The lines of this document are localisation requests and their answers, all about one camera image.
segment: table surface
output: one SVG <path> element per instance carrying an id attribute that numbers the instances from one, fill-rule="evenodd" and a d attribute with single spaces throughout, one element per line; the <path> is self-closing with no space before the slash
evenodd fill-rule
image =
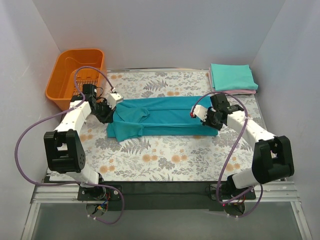
<path id="1" fill-rule="evenodd" d="M 207 71 L 113 72 L 108 78 L 124 99 L 202 96 L 210 89 Z M 264 127 L 254 95 L 237 96 L 249 116 Z M 231 104 L 236 104 L 228 97 Z M 217 181 L 238 133 L 224 126 L 218 136 L 145 136 L 117 142 L 108 138 L 107 125 L 90 115 L 80 132 L 86 164 L 105 181 Z M 241 139 L 222 180 L 250 168 L 253 151 Z M 48 172 L 50 181 L 70 177 Z"/>

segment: folded teal towel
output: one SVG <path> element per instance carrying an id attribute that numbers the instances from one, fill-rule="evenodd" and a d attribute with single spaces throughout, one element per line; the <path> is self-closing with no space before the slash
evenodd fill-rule
<path id="1" fill-rule="evenodd" d="M 199 96 L 173 96 L 124 100 L 116 106 L 113 123 L 106 131 L 108 138 L 121 142 L 141 136 L 204 135 L 216 136 L 218 131 L 203 126 L 199 118 L 191 118 L 190 111 Z M 211 106 L 209 97 L 200 101 Z"/>
<path id="2" fill-rule="evenodd" d="M 211 64 L 212 81 L 216 91 L 257 90 L 249 65 Z"/>

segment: glass panel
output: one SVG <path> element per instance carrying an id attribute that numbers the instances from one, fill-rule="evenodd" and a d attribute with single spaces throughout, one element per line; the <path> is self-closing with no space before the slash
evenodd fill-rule
<path id="1" fill-rule="evenodd" d="M 255 204 L 246 203 L 247 210 Z M 262 202 L 249 216 L 235 219 L 206 210 L 127 210 L 106 226 L 87 217 L 86 205 L 41 204 L 33 240 L 56 239 L 302 239 L 290 202 Z M 115 219 L 119 212 L 103 218 Z"/>

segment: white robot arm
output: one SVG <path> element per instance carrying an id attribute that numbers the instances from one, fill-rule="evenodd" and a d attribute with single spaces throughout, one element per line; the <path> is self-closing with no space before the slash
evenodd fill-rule
<path id="1" fill-rule="evenodd" d="M 219 93 L 210 97 L 212 107 L 197 105 L 194 117 L 203 125 L 220 130 L 225 124 L 239 134 L 246 116 L 239 105 L 230 106 L 226 96 Z M 254 150 L 252 167 L 228 176 L 227 188 L 233 192 L 258 184 L 265 184 L 294 174 L 294 164 L 290 141 L 285 136 L 277 137 L 248 119 L 242 137 Z"/>
<path id="2" fill-rule="evenodd" d="M 97 87 L 93 84 L 84 84 L 82 92 L 85 101 L 76 107 L 83 97 L 72 97 L 70 108 L 74 110 L 65 115 L 54 131 L 45 133 L 44 145 L 50 170 L 72 177 L 81 182 L 82 187 L 92 188 L 86 183 L 98 184 L 103 179 L 86 164 L 86 154 L 79 138 L 80 130 L 90 114 L 95 115 L 101 123 L 112 123 L 116 105 L 123 101 L 123 97 L 113 92 L 107 98 L 99 98 Z"/>

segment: white wall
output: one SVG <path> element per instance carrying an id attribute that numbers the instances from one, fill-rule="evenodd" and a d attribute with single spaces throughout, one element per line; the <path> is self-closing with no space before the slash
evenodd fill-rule
<path id="1" fill-rule="evenodd" d="M 18 240 L 34 186 L 20 176 L 14 148 L 26 127 L 58 111 L 45 87 L 59 49 L 31 0 L 1 0 L 0 22 L 0 239 Z M 56 125 L 44 123 L 22 141 L 20 160 L 34 180 L 47 166 L 43 135 Z"/>
<path id="2" fill-rule="evenodd" d="M 33 0 L 61 51 L 101 48 L 109 69 L 249 64 L 285 0 Z"/>
<path id="3" fill-rule="evenodd" d="M 320 238 L 320 0 L 286 0 L 251 68 L 269 131 L 291 140 L 302 208 Z"/>

